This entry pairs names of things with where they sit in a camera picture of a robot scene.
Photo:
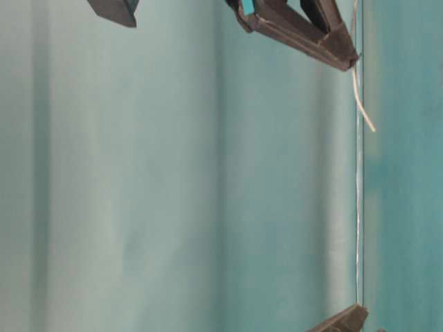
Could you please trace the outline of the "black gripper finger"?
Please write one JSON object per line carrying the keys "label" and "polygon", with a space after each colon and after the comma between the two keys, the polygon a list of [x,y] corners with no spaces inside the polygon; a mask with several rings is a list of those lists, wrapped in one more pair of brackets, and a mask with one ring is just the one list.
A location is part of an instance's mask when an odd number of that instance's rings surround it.
{"label": "black gripper finger", "polygon": [[96,15],[127,28],[137,27],[135,12],[139,0],[88,0]]}
{"label": "black gripper finger", "polygon": [[280,0],[226,4],[247,33],[261,33],[344,72],[359,59],[335,1],[301,1],[305,16]]}
{"label": "black gripper finger", "polygon": [[360,304],[354,304],[336,315],[333,315],[309,332],[359,332],[369,315],[369,311]]}

